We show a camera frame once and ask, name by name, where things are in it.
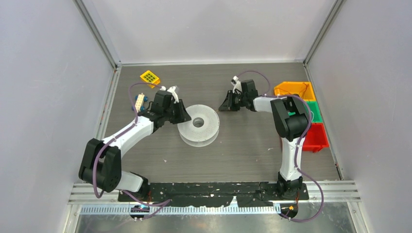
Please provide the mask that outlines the translucent white spool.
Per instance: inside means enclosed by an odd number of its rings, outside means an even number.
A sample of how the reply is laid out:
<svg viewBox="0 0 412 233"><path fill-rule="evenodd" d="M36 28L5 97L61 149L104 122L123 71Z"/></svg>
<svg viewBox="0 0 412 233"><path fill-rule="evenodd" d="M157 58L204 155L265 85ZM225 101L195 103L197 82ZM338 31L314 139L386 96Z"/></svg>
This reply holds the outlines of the translucent white spool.
<svg viewBox="0 0 412 233"><path fill-rule="evenodd" d="M191 121L177 124L182 140L192 147L210 145L219 134L220 119L217 112L206 105L187 108Z"/></svg>

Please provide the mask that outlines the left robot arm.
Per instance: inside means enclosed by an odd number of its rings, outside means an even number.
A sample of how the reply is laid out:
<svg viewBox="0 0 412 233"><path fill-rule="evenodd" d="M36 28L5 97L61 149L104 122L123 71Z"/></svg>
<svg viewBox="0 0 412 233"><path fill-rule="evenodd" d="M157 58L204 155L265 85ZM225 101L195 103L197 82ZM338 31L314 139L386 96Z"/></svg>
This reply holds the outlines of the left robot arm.
<svg viewBox="0 0 412 233"><path fill-rule="evenodd" d="M135 144L152 135L165 122L179 124L191 120L177 92L177 86L157 91L150 108L138 113L137 119L119 132L103 140L90 139L80 165L79 178L94 185L96 190L126 190L136 200L145 200L149 195L145 178L124 171L121 159Z"/></svg>

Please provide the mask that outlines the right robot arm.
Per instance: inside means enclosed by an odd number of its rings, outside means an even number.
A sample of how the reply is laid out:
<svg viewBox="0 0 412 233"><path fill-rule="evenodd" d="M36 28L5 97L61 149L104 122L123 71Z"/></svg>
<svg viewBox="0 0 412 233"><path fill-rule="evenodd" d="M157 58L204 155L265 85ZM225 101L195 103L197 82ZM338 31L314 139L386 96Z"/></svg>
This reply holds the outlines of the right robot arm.
<svg viewBox="0 0 412 233"><path fill-rule="evenodd" d="M242 107L252 112L273 115L275 129L282 142L282 163L276 182L276 193L290 199L302 189L302 147L312 123L307 104L297 95L269 97L259 95L253 80L239 81L235 76L233 89L227 92L219 111L238 111Z"/></svg>

